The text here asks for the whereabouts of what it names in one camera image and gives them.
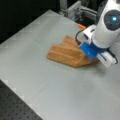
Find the black cable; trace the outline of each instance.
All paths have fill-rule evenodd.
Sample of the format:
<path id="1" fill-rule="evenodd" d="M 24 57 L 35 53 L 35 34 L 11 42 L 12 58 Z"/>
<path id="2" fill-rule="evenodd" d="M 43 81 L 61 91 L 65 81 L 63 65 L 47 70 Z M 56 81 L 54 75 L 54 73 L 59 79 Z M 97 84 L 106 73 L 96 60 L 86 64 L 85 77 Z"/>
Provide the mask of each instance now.
<path id="1" fill-rule="evenodd" d="M 115 64 L 118 64 L 118 59 L 116 58 L 116 55 L 112 53 L 112 51 L 110 51 L 110 49 L 108 49 L 108 53 L 110 53 L 112 55 L 112 57 L 115 58 L 116 60 L 116 63 Z"/>
<path id="2" fill-rule="evenodd" d="M 93 12 L 93 11 L 90 11 L 90 10 L 85 10 L 85 9 L 81 9 L 81 10 L 83 10 L 83 12 L 84 12 L 84 11 L 86 11 L 86 12 L 93 13 L 94 15 L 96 15 L 96 13 L 95 13 L 95 12 Z"/>
<path id="3" fill-rule="evenodd" d="M 80 30 L 80 31 L 77 32 L 77 34 L 75 35 L 75 40 L 76 40 L 76 42 L 77 42 L 78 45 L 80 45 L 81 42 L 77 39 L 77 37 L 78 37 L 79 33 L 81 33 L 82 31 L 83 31 L 83 30 Z"/>

